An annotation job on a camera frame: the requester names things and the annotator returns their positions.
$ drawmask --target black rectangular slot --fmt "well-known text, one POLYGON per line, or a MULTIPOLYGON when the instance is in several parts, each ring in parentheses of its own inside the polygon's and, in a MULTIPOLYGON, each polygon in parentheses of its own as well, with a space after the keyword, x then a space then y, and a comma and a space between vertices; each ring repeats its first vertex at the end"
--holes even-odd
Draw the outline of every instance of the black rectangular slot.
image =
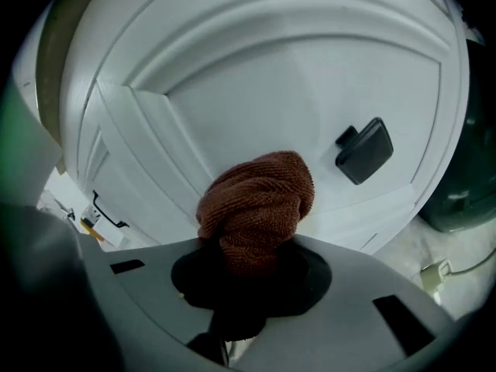
POLYGON ((434 336, 396 296, 377 298, 373 302, 408 357, 434 340, 434 336))
POLYGON ((110 268, 114 274, 124 273, 125 271, 130 271, 143 267, 145 264, 141 260, 133 259, 127 260, 126 262, 114 263, 110 265, 110 268))

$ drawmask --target white cabinet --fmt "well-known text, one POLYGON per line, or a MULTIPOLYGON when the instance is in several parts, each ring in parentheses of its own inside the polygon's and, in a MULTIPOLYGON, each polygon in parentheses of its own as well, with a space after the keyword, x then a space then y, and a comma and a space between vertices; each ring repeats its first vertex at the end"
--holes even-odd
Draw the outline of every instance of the white cabinet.
POLYGON ((296 150, 316 190, 299 231, 372 249, 453 153, 468 89, 460 21, 451 0, 93 0, 64 69, 66 166, 116 220, 169 243, 195 236, 223 171, 296 150), (355 185, 336 140, 375 117, 394 152, 355 185))

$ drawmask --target microfiber cloth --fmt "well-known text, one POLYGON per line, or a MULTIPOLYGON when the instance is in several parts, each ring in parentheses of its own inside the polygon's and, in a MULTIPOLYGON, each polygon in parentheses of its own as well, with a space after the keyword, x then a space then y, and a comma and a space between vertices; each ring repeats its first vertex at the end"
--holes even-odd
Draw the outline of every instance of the microfiber cloth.
POLYGON ((314 196, 299 154, 266 154, 229 169, 205 192, 198 236, 219 241, 227 274, 269 277, 277 272, 277 248, 295 234, 314 196))

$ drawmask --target white cabinet door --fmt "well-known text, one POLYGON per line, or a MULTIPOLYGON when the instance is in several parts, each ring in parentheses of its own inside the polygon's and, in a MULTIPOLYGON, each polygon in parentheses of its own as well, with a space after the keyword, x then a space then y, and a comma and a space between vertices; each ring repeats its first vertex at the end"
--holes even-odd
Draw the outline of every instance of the white cabinet door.
POLYGON ((341 234, 372 222, 378 205, 390 216, 417 208, 463 104, 453 92, 462 83, 462 51, 443 0, 130 1, 134 12, 126 0, 94 0, 81 20, 62 100, 75 106, 87 90, 88 103, 65 119, 66 136, 71 128, 79 136, 77 152, 72 141, 65 150, 77 161, 72 174, 92 191, 103 186, 91 168, 101 138, 112 157, 106 177, 118 171, 133 188, 128 201, 113 195, 122 184, 107 198, 149 237, 168 242, 163 232, 173 226, 174 238, 188 238, 208 185, 275 150, 296 150, 307 162, 316 190, 312 224, 323 236, 354 205, 370 208, 345 209, 361 215, 346 216, 341 234), (113 9, 105 14, 105 7, 113 9), (118 32, 117 22, 124 24, 118 32), (84 43, 98 29, 95 45, 105 54, 84 43), (100 59, 92 83, 79 49, 88 62, 100 59), (356 186, 335 165, 335 141, 375 117, 394 152, 356 186))

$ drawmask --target cabinet handle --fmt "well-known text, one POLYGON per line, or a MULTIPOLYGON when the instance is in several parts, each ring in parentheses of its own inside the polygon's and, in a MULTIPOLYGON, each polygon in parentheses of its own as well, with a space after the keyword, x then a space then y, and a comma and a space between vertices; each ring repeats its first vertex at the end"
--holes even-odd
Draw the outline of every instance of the cabinet handle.
POLYGON ((120 229, 121 227, 125 227, 125 226, 129 227, 129 225, 128 225, 127 223, 123 222, 123 221, 115 223, 113 220, 111 220, 111 219, 107 216, 107 214, 105 214, 105 213, 104 213, 104 212, 103 212, 103 211, 102 211, 102 210, 101 210, 101 209, 100 209, 100 208, 96 205, 96 199, 98 198, 98 194, 97 194, 97 192, 96 192, 96 191, 93 191, 93 194, 95 195, 95 196, 93 197, 93 206, 94 206, 94 207, 95 207, 95 208, 96 208, 96 209, 97 209, 97 210, 98 210, 98 211, 99 211, 102 215, 104 215, 104 217, 106 217, 106 218, 107 218, 107 220, 108 220, 111 224, 113 224, 115 227, 117 227, 117 228, 119 228, 119 229, 120 229))
POLYGON ((393 144, 386 125, 378 117, 360 132, 350 126, 337 139, 341 152, 336 166, 354 184, 362 184, 393 155, 393 144))

